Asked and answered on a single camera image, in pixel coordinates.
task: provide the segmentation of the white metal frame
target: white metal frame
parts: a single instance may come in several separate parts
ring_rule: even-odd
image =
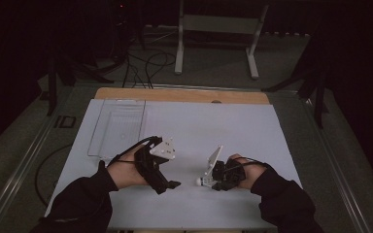
[[[229,32],[254,35],[251,46],[246,49],[251,78],[258,79],[254,51],[259,40],[268,5],[262,8],[259,18],[209,17],[184,14],[184,0],[180,0],[180,18],[178,27],[178,50],[175,63],[175,74],[181,75],[184,62],[184,31]]]

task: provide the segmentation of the wire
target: wire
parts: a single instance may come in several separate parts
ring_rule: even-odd
[[[127,161],[127,160],[115,160],[114,162],[122,162],[122,163],[131,163],[131,164],[135,164],[135,163],[142,163],[141,161]]]
[[[63,146],[57,150],[54,150],[53,152],[51,152],[50,154],[48,154],[44,160],[42,160],[42,162],[39,164],[38,168],[36,169],[36,172],[35,172],[35,179],[34,179],[34,184],[35,184],[35,191],[36,191],[36,194],[38,195],[39,199],[41,200],[41,202],[47,207],[48,206],[48,202],[45,200],[45,198],[42,196],[41,194],[41,191],[39,190],[38,188],[38,176],[39,176],[39,173],[43,167],[43,165],[47,162],[48,159],[50,159],[52,156],[54,156],[55,154],[57,154],[58,152],[60,152],[61,150],[64,150],[64,149],[67,149],[67,148],[70,148],[72,147],[72,144],[68,144],[66,146]]]
[[[157,42],[157,41],[159,41],[159,40],[161,40],[161,39],[163,39],[163,38],[169,37],[169,36],[171,36],[172,34],[175,34],[175,33],[177,33],[177,32],[178,32],[178,30],[172,31],[172,32],[167,33],[167,34],[165,34],[165,35],[163,35],[163,36],[161,36],[161,37],[158,37],[158,38],[156,38],[156,39],[154,39],[154,40],[152,40],[152,41],[146,42],[146,44],[151,44],[151,43],[153,43],[153,42]]]
[[[240,158],[248,159],[251,162],[240,163],[240,165],[237,165],[237,166],[234,166],[234,167],[231,167],[231,168],[227,168],[227,169],[223,170],[223,173],[225,173],[227,171],[230,171],[230,170],[234,170],[236,168],[245,167],[245,166],[249,166],[249,165],[262,165],[262,166],[265,166],[264,163],[259,162],[258,160],[255,160],[253,158],[248,158],[248,157],[236,157],[236,158],[232,158],[232,160],[237,160],[237,159],[240,159]]]
[[[135,85],[137,84],[137,78],[138,78],[139,82],[141,82],[142,86],[144,88],[147,88],[145,86],[144,82],[142,81],[141,77],[139,77],[139,75],[138,75],[138,68],[136,68],[136,66],[134,66],[134,65],[130,65],[130,67],[131,67],[131,70],[134,72],[134,77],[133,77],[134,78],[134,84],[132,85],[132,88],[135,87]]]
[[[174,54],[171,54],[169,52],[166,52],[166,51],[163,51],[163,50],[156,50],[158,51],[158,53],[156,54],[153,54],[151,55],[150,57],[148,57],[148,59],[143,59],[141,57],[138,57],[136,55],[133,55],[133,54],[129,54],[129,56],[135,58],[135,59],[138,59],[140,61],[144,61],[145,62],[145,74],[147,76],[147,83],[148,83],[148,87],[153,89],[153,83],[152,83],[152,78],[159,72],[161,71],[165,66],[170,66],[170,65],[173,65],[175,64],[175,61],[176,61],[176,58],[175,58],[175,55]],[[155,63],[155,62],[152,62],[152,60],[157,57],[157,56],[160,56],[160,55],[164,55],[165,56],[165,61],[161,64],[159,63]],[[168,57],[172,57],[172,61],[168,62]],[[158,66],[158,69],[153,72],[153,74],[150,74],[149,72],[149,67],[153,65],[153,66]]]
[[[129,56],[126,56],[126,71],[125,71],[125,76],[123,77],[123,82],[122,82],[122,88],[125,87],[126,79],[128,78],[128,72],[129,72]]]
[[[110,166],[111,164],[113,164],[114,162],[117,162],[117,161],[123,161],[123,160],[119,160],[124,154],[130,152],[131,150],[134,150],[136,147],[138,147],[139,145],[143,144],[143,143],[146,143],[148,141],[151,141],[151,140],[156,140],[158,139],[159,137],[156,137],[156,136],[151,136],[149,138],[145,138],[141,141],[139,141],[138,143],[134,144],[132,147],[128,148],[127,150],[125,150],[124,152],[120,153],[120,154],[117,154],[112,160],[111,162],[108,164],[108,166]]]

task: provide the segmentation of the white table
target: white table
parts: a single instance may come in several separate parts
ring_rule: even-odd
[[[87,152],[102,105],[102,99],[90,102],[54,196],[73,180],[96,172],[99,159],[87,156]],[[214,191],[195,184],[219,144],[223,145],[219,160],[226,161],[229,155],[238,152],[268,162],[286,179],[300,183],[271,105],[147,101],[142,136],[152,135],[173,138],[177,157],[162,164],[160,171],[168,181],[179,181],[182,185],[161,195],[149,186],[111,193],[115,210],[111,228],[256,230],[273,227],[260,218],[258,196],[243,189]]]

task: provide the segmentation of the white stand leg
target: white stand leg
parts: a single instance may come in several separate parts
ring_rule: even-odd
[[[259,73],[258,73],[258,70],[256,69],[256,64],[255,64],[254,51],[256,48],[256,44],[258,43],[259,36],[261,34],[263,22],[265,20],[267,11],[268,11],[268,5],[264,6],[262,9],[261,16],[259,17],[258,24],[256,25],[253,43],[251,44],[250,48],[247,48],[248,65],[250,66],[251,78],[254,80],[257,80],[259,78]]]
[[[180,21],[178,26],[178,50],[175,60],[175,74],[181,75],[184,63],[184,0],[180,0]]]

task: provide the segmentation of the person's right hand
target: person's right hand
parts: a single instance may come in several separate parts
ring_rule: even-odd
[[[242,157],[240,154],[235,153],[234,155],[229,156],[229,159],[235,159],[239,163],[248,163],[251,162],[248,159]],[[266,170],[265,167],[257,164],[244,166],[246,178],[241,181],[238,187],[246,188],[251,190],[251,187],[256,182],[256,180],[261,176],[261,174]]]
[[[128,153],[124,154],[119,160],[133,162],[135,152],[144,145],[139,145]],[[122,189],[132,185],[148,185],[145,179],[138,173],[133,163],[115,162],[107,168],[112,180],[117,188]]]

